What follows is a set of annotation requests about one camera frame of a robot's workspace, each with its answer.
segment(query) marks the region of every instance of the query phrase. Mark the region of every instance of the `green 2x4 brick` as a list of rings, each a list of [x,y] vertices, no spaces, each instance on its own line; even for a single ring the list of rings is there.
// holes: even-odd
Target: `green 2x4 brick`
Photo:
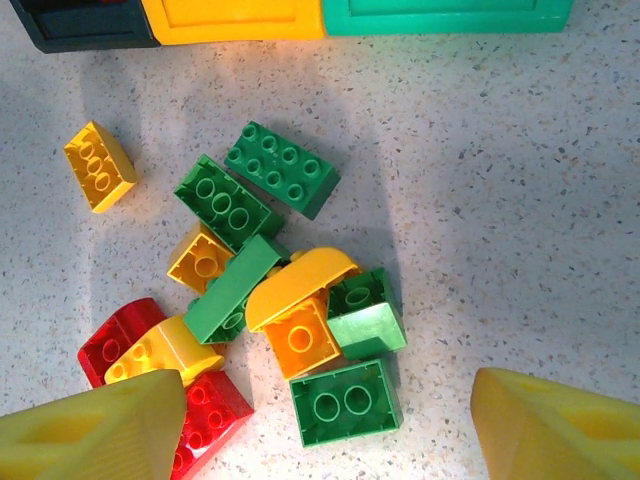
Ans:
[[[247,325],[249,294],[271,268],[288,259],[289,252],[275,240],[251,238],[227,262],[224,273],[209,282],[204,295],[189,305],[184,323],[193,336],[202,344],[234,340]]]
[[[333,166],[255,122],[224,163],[310,220],[340,180]]]
[[[284,225],[280,215],[206,155],[200,157],[174,193],[234,253],[253,235],[272,238]]]
[[[386,271],[378,268],[347,278],[329,290],[327,324],[349,360],[407,345]]]
[[[395,430],[402,423],[382,359],[294,380],[291,394],[305,447]]]

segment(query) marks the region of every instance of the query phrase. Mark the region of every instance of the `lego duplo brick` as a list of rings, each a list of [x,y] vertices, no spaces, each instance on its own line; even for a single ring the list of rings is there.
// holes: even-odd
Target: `lego duplo brick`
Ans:
[[[206,372],[187,390],[187,416],[175,452],[171,480],[188,480],[253,415],[225,372]]]
[[[167,275],[202,295],[207,283],[222,275],[231,257],[231,250],[198,222],[169,256]]]
[[[174,192],[233,253],[255,234],[273,238],[284,219],[202,155]]]
[[[310,220],[340,180],[329,163],[255,122],[242,129],[224,163]]]
[[[400,427],[402,412],[383,360],[291,382],[305,447]]]
[[[44,53],[157,47],[140,0],[10,0]]]
[[[407,346],[386,271],[347,278],[329,290],[329,328],[349,360]]]
[[[152,370],[175,369],[187,387],[207,370],[220,370],[224,357],[210,345],[200,345],[182,315],[167,318],[145,333],[104,375],[107,384]]]
[[[246,326],[247,297],[289,252],[275,240],[255,235],[213,279],[206,293],[192,302],[185,323],[200,343],[229,342]]]
[[[64,153],[94,213],[107,211],[138,181],[118,141],[96,122],[89,122]]]
[[[142,0],[163,45],[324,36],[321,0]]]
[[[326,300],[312,297],[264,327],[285,380],[298,377],[340,355],[327,326]]]
[[[185,411],[180,375],[163,370],[7,415],[0,478],[166,480]]]
[[[471,416],[492,480],[640,479],[640,405],[481,368]]]
[[[111,315],[78,351],[78,362],[91,386],[104,385],[109,367],[165,318],[150,297],[128,303]]]
[[[560,32],[573,0],[323,0],[329,35]]]
[[[360,267],[336,248],[314,248],[292,257],[289,265],[260,283],[249,295],[246,310],[249,331],[262,331],[301,301],[360,272]]]

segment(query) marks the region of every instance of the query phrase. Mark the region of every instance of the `plastic toy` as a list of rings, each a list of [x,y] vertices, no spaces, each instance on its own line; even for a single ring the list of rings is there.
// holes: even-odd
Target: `plastic toy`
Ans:
[[[185,419],[163,370],[0,418],[0,478],[166,480]]]
[[[407,346],[383,268],[347,278],[329,290],[329,328],[349,360]]]
[[[140,337],[167,316],[153,298],[120,308],[78,351],[78,362],[92,387],[105,384],[104,374]]]
[[[157,47],[140,0],[10,0],[44,53]]]
[[[227,263],[224,274],[213,279],[207,292],[189,306],[185,323],[200,343],[235,339],[246,326],[245,308],[251,291],[269,270],[289,258],[275,240],[256,235]]]
[[[224,272],[233,253],[198,222],[169,256],[167,275],[202,295],[207,283]]]
[[[171,480],[188,480],[253,415],[224,372],[206,372],[187,390],[187,418],[175,453]]]
[[[224,357],[209,345],[200,345],[182,321],[167,318],[145,333],[104,375],[107,384],[152,370],[176,369],[185,387],[206,370],[219,370]]]
[[[394,430],[398,397],[381,359],[291,382],[305,447]]]
[[[106,212],[138,181],[118,141],[96,122],[89,122],[64,153],[94,213]]]
[[[251,195],[206,155],[175,194],[233,253],[257,233],[273,237],[284,219]]]
[[[262,331],[265,325],[301,301],[360,272],[353,260],[335,248],[314,248],[296,256],[249,295],[246,311],[249,331]]]
[[[163,45],[322,38],[321,0],[142,0]]]
[[[340,355],[327,326],[327,305],[312,297],[264,327],[285,380],[298,377]]]
[[[492,480],[640,479],[640,405],[481,368],[471,415]]]
[[[340,180],[327,162],[255,122],[242,129],[224,163],[310,220]]]
[[[573,0],[323,0],[329,35],[560,32]]]

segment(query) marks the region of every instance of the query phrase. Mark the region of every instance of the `red lego brick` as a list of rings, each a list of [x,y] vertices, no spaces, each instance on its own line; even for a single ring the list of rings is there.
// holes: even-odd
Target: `red lego brick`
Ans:
[[[205,372],[187,389],[187,416],[171,480],[188,480],[249,420],[253,408],[225,372]]]
[[[78,362],[91,386],[104,385],[104,374],[109,367],[166,318],[150,297],[134,300],[111,315],[78,351]]]

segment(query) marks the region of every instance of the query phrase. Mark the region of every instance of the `speckled countertop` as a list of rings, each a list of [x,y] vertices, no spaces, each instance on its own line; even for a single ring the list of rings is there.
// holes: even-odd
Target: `speckled countertop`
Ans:
[[[640,401],[640,3],[576,0],[563,34],[237,43],[44,56],[0,3],[0,414],[88,388],[78,347],[165,275],[194,216],[172,195],[248,119],[334,163],[289,248],[384,265],[410,345],[393,434],[303,450],[262,335],[227,371],[256,414],[199,478],[481,479],[478,367]],[[142,177],[92,214],[62,154],[89,119]]]

